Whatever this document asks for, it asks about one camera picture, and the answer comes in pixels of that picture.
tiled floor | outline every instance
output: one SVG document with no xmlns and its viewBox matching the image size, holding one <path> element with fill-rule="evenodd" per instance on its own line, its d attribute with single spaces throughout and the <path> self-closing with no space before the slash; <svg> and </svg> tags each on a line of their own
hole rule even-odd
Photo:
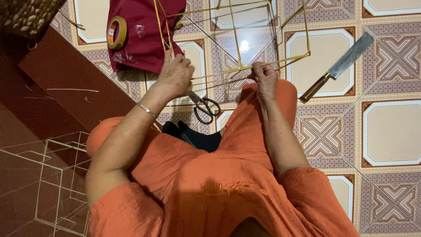
<svg viewBox="0 0 421 237">
<path fill-rule="evenodd" d="M 216 0 L 188 0 L 187 9 L 215 4 Z M 274 15 L 283 21 L 300 4 L 302 0 L 273 0 Z M 112 71 L 105 43 L 107 9 L 107 0 L 68 0 L 63 12 L 86 30 L 77 30 L 60 14 L 52 25 L 110 80 L 139 100 L 156 77 L 138 70 Z M 291 81 L 299 93 L 364 32 L 375 38 L 336 81 L 330 80 L 309 103 L 298 101 L 294 132 L 307 158 L 329 176 L 341 205 L 362 236 L 421 235 L 421 2 L 306 0 L 306 10 L 312 55 L 280 71 L 280 78 Z M 243 64 L 275 61 L 267 8 L 257 4 L 238 11 L 234 17 L 240 27 Z M 232 22 L 225 14 L 226 9 L 188 14 L 182 19 L 184 27 L 176 32 L 174 40 L 192 60 L 197 76 L 238 66 Z M 302 14 L 277 34 L 282 39 L 281 58 L 306 52 Z M 235 77 L 248 73 L 242 71 Z M 200 96 L 217 100 L 223 110 L 210 125 L 197 122 L 187 98 L 171 102 L 158 120 L 183 120 L 197 131 L 214 133 L 227 122 L 242 86 L 250 82 L 244 79 L 195 87 Z"/>
</svg>

hand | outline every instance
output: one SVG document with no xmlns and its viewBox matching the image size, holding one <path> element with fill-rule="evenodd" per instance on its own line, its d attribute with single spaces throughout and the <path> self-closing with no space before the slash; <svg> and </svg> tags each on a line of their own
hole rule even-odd
<svg viewBox="0 0 421 237">
<path fill-rule="evenodd" d="M 190 60 L 183 59 L 181 54 L 176 55 L 171 62 L 171 50 L 167 50 L 158 80 L 149 90 L 164 96 L 168 102 L 187 96 L 192 90 L 191 79 L 194 71 L 195 68 L 190 65 Z"/>
<path fill-rule="evenodd" d="M 247 78 L 257 82 L 257 98 L 259 101 L 275 100 L 278 73 L 270 64 L 264 66 L 261 66 L 261 64 L 262 62 L 253 63 L 251 74 Z"/>
</svg>

bamboo frame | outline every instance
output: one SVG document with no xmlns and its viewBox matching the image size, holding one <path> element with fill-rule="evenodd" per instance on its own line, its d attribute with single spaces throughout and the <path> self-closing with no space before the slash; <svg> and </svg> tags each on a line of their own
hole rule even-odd
<svg viewBox="0 0 421 237">
<path fill-rule="evenodd" d="M 165 16 L 165 26 L 167 27 L 167 31 L 169 31 L 168 20 L 167 20 L 169 17 L 182 16 L 182 15 L 185 15 L 185 14 L 202 12 L 202 11 L 218 10 L 218 9 L 221 9 L 221 8 L 230 8 L 230 15 L 231 15 L 231 18 L 232 18 L 232 25 L 233 25 L 233 28 L 234 28 L 235 44 L 236 44 L 236 47 L 237 47 L 238 67 L 237 68 L 230 69 L 230 70 L 227 70 L 227 71 L 224 71 L 224 72 L 221 72 L 221 73 L 216 73 L 216 74 L 212 74 L 212 75 L 205 75 L 205 76 L 201 76 L 201 77 L 195 77 L 192 80 L 194 80 L 194 79 L 201 79 L 201 78 L 208 78 L 208 77 L 212 77 L 212 76 L 216 76 L 216 75 L 222 75 L 222 74 L 226 74 L 226 73 L 232 73 L 232 72 L 237 72 L 237 71 L 241 71 L 241 70 L 246 70 L 246 69 L 252 68 L 252 66 L 245 67 L 242 64 L 242 61 L 241 61 L 240 48 L 238 46 L 237 30 L 236 30 L 236 27 L 235 27 L 234 13 L 232 11 L 232 7 L 241 6 L 241 5 L 248 5 L 248 4 L 254 4 L 254 3 L 265 3 L 265 2 L 267 3 L 267 5 L 269 6 L 269 9 L 270 9 L 271 22 L 272 22 L 271 25 L 272 25 L 273 30 L 274 30 L 274 40 L 275 40 L 276 53 L 277 53 L 277 59 L 278 60 L 275 61 L 275 62 L 265 62 L 265 63 L 262 63 L 262 66 L 263 65 L 269 65 L 269 64 L 277 64 L 278 65 L 277 70 L 280 70 L 280 69 L 282 69 L 282 68 L 284 68 L 284 67 L 286 67 L 286 66 L 288 66 L 288 65 L 290 65 L 290 64 L 292 64 L 292 63 L 294 63 L 294 62 L 296 62 L 298 60 L 301 60 L 301 59 L 303 59 L 305 57 L 310 56 L 311 55 L 311 51 L 310 51 L 310 42 L 309 42 L 309 30 L 308 30 L 308 27 L 307 27 L 306 9 L 304 7 L 304 1 L 303 1 L 303 5 L 283 22 L 283 24 L 280 27 L 280 30 L 282 31 L 282 29 L 285 27 L 285 25 L 297 13 L 303 11 L 303 13 L 304 13 L 304 24 L 305 24 L 305 29 L 306 29 L 306 39 L 307 39 L 307 53 L 305 53 L 303 55 L 289 57 L 289 58 L 286 58 L 286 59 L 280 59 L 279 45 L 281 43 L 278 44 L 278 39 L 277 39 L 277 33 L 278 32 L 276 32 L 276 27 L 274 25 L 275 20 L 277 21 L 279 19 L 279 17 L 277 17 L 276 19 L 274 19 L 274 13 L 273 13 L 273 8 L 272 8 L 272 2 L 271 2 L 271 0 L 260 0 L 260 1 L 255 1 L 255 2 L 251 2 L 251 3 L 241 3 L 241 4 L 234 4 L 234 5 L 232 5 L 231 4 L 231 0 L 229 0 L 229 5 L 225 5 L 225 6 L 221 6 L 221 0 L 219 0 L 218 5 L 215 8 L 195 10 L 195 11 L 183 12 L 183 13 L 178 13 L 178 14 L 173 14 L 173 15 L 167 15 L 165 13 L 164 8 L 161 5 L 160 0 L 154 0 L 155 12 L 156 12 L 156 15 L 157 15 L 158 25 L 159 25 L 159 27 L 161 26 L 161 21 L 160 21 L 159 13 L 158 13 L 158 6 L 159 6 L 159 8 L 162 10 L 162 12 L 164 13 L 164 16 Z M 164 37 L 163 37 L 163 33 L 162 33 L 162 30 L 161 30 L 161 27 L 160 27 L 160 36 L 161 36 L 161 41 L 162 41 L 162 44 L 163 44 L 164 51 L 166 51 L 166 47 L 167 47 L 168 49 L 170 49 L 172 51 L 172 57 L 175 57 L 174 50 L 173 50 L 173 45 L 172 45 L 172 39 L 168 35 L 168 38 L 171 39 L 171 40 L 169 40 L 169 43 L 170 44 L 166 43 L 166 41 L 164 40 Z M 281 62 L 286 62 L 286 61 L 289 61 L 289 60 L 291 60 L 291 61 L 288 62 L 288 63 L 286 63 L 285 65 L 283 65 L 283 66 L 280 65 Z M 195 84 L 195 85 L 206 84 L 206 83 L 211 83 L 211 82 L 216 82 L 216 81 L 209 81 L 209 82 L 199 83 L 199 84 Z"/>
</svg>

woven basket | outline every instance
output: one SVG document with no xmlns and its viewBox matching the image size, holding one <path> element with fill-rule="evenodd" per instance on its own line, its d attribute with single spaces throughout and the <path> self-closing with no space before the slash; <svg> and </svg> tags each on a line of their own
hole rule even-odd
<svg viewBox="0 0 421 237">
<path fill-rule="evenodd" d="M 37 38 L 64 0 L 0 0 L 0 28 Z"/>
</svg>

wooden knife handle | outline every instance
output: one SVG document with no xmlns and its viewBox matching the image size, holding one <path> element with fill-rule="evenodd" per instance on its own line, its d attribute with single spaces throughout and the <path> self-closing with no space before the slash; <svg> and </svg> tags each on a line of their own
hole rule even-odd
<svg viewBox="0 0 421 237">
<path fill-rule="evenodd" d="M 329 80 L 331 75 L 329 73 L 326 73 L 323 75 L 319 80 L 317 80 L 311 87 L 308 89 L 301 97 L 300 101 L 305 104 L 307 103 L 316 92 L 322 88 L 322 86 Z"/>
</svg>

